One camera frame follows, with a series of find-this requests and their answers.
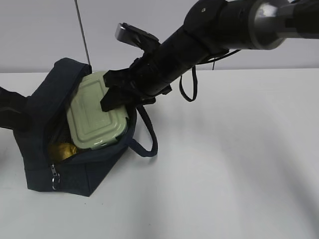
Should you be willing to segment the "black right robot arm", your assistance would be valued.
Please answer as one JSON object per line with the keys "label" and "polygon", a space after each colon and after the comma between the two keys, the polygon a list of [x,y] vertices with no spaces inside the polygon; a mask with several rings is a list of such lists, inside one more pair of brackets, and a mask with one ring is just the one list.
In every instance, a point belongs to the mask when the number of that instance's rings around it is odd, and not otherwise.
{"label": "black right robot arm", "polygon": [[116,38],[143,50],[128,68],[104,75],[108,88],[100,104],[107,112],[122,105],[152,104],[189,69],[240,50],[272,50],[288,38],[317,39],[316,0],[200,0],[182,26],[164,42],[120,23]]}

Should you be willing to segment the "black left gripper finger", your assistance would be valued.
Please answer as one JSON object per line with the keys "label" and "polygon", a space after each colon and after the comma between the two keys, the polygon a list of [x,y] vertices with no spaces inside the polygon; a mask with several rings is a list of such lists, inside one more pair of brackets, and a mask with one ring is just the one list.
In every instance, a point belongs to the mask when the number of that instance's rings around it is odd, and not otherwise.
{"label": "black left gripper finger", "polygon": [[17,92],[0,88],[0,127],[26,131],[31,126],[31,117],[25,112],[28,98]]}

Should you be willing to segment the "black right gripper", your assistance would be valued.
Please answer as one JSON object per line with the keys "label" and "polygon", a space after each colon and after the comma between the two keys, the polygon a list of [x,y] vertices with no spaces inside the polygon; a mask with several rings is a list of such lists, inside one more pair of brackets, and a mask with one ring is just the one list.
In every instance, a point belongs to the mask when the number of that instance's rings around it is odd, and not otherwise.
{"label": "black right gripper", "polygon": [[140,99],[133,91],[124,88],[136,85],[146,96],[157,95],[206,56],[207,49],[180,27],[153,53],[145,54],[130,68],[109,70],[103,75],[109,89],[100,101],[102,111],[108,112]]}

